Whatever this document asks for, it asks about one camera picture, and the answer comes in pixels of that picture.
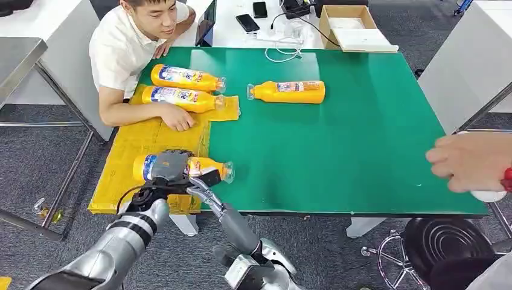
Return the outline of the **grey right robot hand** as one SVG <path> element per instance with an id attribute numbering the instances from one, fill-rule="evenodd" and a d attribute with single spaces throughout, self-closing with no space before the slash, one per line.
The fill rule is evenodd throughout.
<path id="1" fill-rule="evenodd" d="M 266 263 L 260 238 L 251 230 L 247 220 L 229 204 L 223 203 L 201 179 L 192 177 L 190 182 L 192 186 L 187 188 L 187 193 L 199 197 L 203 203 L 209 205 L 227 234 L 227 243 L 213 247 L 216 260 L 229 267 L 239 255 L 244 254 L 258 263 Z"/>

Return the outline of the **person's hand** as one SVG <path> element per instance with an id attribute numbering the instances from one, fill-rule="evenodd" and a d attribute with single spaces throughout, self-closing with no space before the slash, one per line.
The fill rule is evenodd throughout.
<path id="1" fill-rule="evenodd" d="M 511 134 L 468 132 L 436 140 L 426 152 L 432 173 L 455 193 L 511 192 Z"/>

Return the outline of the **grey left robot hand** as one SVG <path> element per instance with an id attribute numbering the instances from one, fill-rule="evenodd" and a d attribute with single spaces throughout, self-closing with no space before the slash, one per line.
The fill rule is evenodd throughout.
<path id="1" fill-rule="evenodd" d="M 212 187 L 223 181 L 222 170 L 214 165 L 201 165 L 195 154 L 184 149 L 167 149 L 149 155 L 144 160 L 142 177 L 146 185 L 170 187 L 177 192 L 185 192 L 192 187 Z"/>

